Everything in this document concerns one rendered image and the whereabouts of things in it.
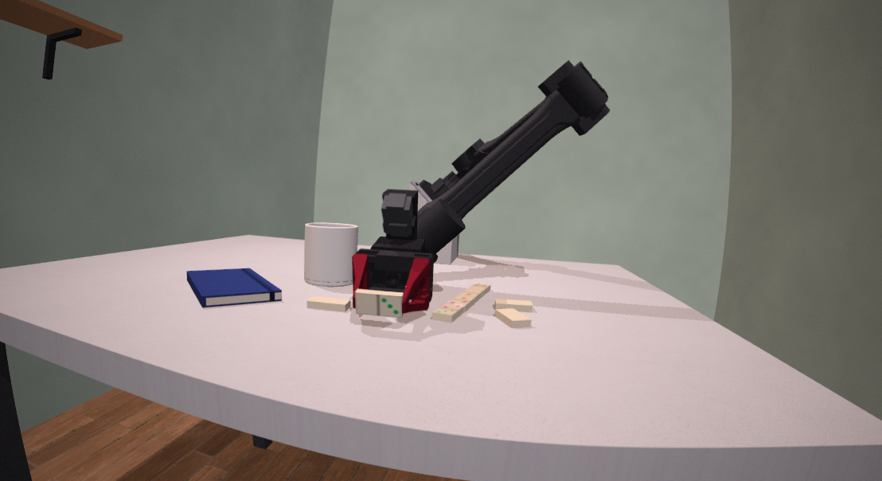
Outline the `grey mug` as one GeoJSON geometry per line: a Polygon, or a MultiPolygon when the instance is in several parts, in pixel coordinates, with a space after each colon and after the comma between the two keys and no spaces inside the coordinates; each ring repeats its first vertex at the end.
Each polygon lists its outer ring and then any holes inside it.
{"type": "Polygon", "coordinates": [[[323,287],[353,284],[352,256],[357,252],[357,238],[358,226],[353,224],[305,224],[305,282],[323,287]]]}

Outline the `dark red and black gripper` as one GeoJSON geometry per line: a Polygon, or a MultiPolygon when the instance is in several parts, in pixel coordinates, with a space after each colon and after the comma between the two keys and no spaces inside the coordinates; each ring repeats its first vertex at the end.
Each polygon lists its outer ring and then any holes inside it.
{"type": "Polygon", "coordinates": [[[356,290],[372,289],[403,292],[403,314],[428,309],[433,289],[434,256],[432,254],[359,249],[352,256],[352,261],[353,308],[356,308],[356,290]],[[409,303],[410,299],[412,301],[409,303]]]}

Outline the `blue notebook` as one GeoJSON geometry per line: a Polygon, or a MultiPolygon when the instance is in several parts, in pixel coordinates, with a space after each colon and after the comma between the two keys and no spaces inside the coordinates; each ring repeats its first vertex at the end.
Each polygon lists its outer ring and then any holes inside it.
{"type": "Polygon", "coordinates": [[[231,307],[281,301],[281,289],[250,268],[186,271],[203,307],[231,307]]]}

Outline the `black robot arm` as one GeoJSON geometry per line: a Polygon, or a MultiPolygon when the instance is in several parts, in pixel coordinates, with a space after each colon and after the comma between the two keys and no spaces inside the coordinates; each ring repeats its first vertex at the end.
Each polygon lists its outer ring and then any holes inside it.
{"type": "Polygon", "coordinates": [[[386,237],[371,249],[430,253],[435,263],[436,253],[466,228],[461,219],[550,139],[571,126],[586,134],[609,114],[609,96],[595,81],[581,62],[564,63],[538,85],[544,101],[496,139],[479,139],[464,151],[452,163],[457,174],[419,183],[431,199],[419,211],[418,190],[384,191],[386,237]]]}

